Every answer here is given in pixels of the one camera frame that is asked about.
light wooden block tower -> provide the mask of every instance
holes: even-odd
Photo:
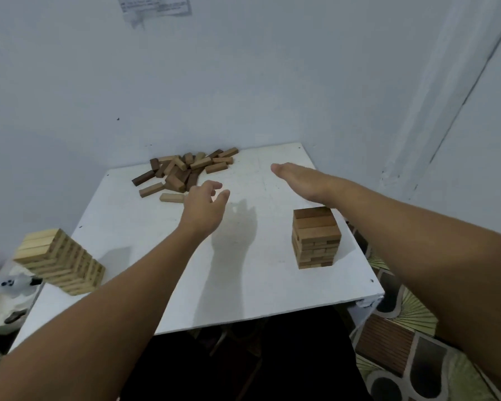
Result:
[[[106,271],[61,229],[27,234],[13,260],[73,296],[97,288]]]
[[[332,266],[341,232],[327,207],[293,211],[292,243],[299,269]]]

white tabletop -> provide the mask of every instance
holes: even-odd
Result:
[[[300,270],[291,244],[293,210],[318,206],[296,195],[270,170],[271,163],[314,167],[300,143],[241,151],[227,170],[200,175],[231,190],[223,222],[191,257],[157,334],[337,304],[383,290],[343,217],[329,267]],[[140,198],[132,179],[150,165],[112,169],[100,182],[72,237],[106,266],[103,282],[145,255],[177,226],[182,204]],[[46,284],[15,340],[18,345],[82,296]]]

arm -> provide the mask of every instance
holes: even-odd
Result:
[[[292,163],[273,172],[338,209],[501,389],[501,235]]]
[[[0,400],[115,401],[154,334],[187,262],[220,224],[230,192],[193,187],[175,231],[55,317],[0,363]]]

hand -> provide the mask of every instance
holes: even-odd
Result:
[[[197,233],[202,240],[217,229],[223,220],[224,209],[230,196],[229,190],[219,193],[213,202],[215,190],[223,185],[216,181],[205,181],[200,187],[193,186],[184,200],[184,212],[180,228]]]
[[[273,163],[271,171],[281,179],[287,181],[287,184],[302,198],[319,202],[327,207],[333,208],[330,188],[335,177],[318,172],[293,163],[284,163],[279,165]]]

leg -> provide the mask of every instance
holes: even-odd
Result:
[[[264,396],[331,399],[345,395],[371,400],[348,332],[331,306],[272,317],[265,327],[262,357]]]
[[[186,332],[154,336],[120,393],[121,401],[224,400],[217,369],[205,349]]]

